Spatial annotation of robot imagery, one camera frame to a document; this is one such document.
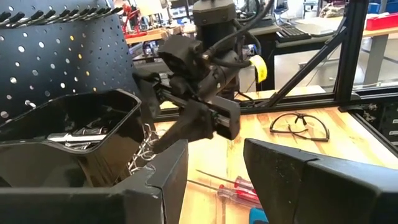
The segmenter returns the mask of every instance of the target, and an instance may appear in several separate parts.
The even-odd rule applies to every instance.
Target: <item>pegboard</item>
[[[84,10],[102,1],[1,1],[0,12]],[[0,29],[0,124],[59,96],[122,88],[137,92],[117,15]]]

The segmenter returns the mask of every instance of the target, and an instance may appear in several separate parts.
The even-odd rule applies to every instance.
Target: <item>red box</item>
[[[392,27],[398,27],[398,13],[369,18],[366,22],[366,30],[379,30]]]

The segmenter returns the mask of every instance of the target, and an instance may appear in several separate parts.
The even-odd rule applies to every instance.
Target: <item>robotic arm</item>
[[[242,62],[234,51],[237,38],[248,34],[273,5],[245,26],[237,25],[233,0],[202,0],[193,6],[197,40],[172,35],[158,51],[173,72],[169,85],[164,85],[157,73],[136,71],[134,79],[152,115],[159,114],[159,105],[171,101],[180,109],[177,122],[154,146],[156,154],[166,150],[179,139],[190,142],[219,135],[233,140],[239,133],[240,106],[217,96],[238,75],[251,65]]]

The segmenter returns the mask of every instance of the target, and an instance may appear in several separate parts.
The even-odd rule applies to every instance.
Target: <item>yellow label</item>
[[[257,69],[257,74],[258,74],[258,83],[264,81],[267,79],[267,74],[268,74],[268,69],[266,62],[262,59],[260,55],[255,55],[251,57],[250,62],[255,66]]]

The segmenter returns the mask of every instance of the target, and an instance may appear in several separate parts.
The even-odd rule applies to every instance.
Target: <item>floor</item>
[[[363,39],[362,48],[369,50],[371,46],[371,38]],[[387,43],[385,57],[398,60],[398,35],[390,35]],[[299,70],[299,63],[307,62],[311,59],[317,51],[302,52],[297,54],[280,55],[275,57],[275,87],[280,89],[285,85],[292,76]],[[332,53],[330,58],[338,58],[340,56],[340,48],[337,48]],[[372,86],[362,86],[364,74],[368,64],[369,55],[361,51],[359,53],[359,60],[356,69],[356,76],[354,80],[355,88],[366,88]],[[299,84],[299,86],[320,85],[326,91],[333,91],[335,78],[338,69],[338,61],[321,63]],[[239,74],[241,80],[241,91],[255,91],[256,86],[253,83],[254,69],[247,68],[242,70]],[[384,60],[379,76],[379,83],[373,86],[380,85],[398,85],[398,63],[393,63]]]

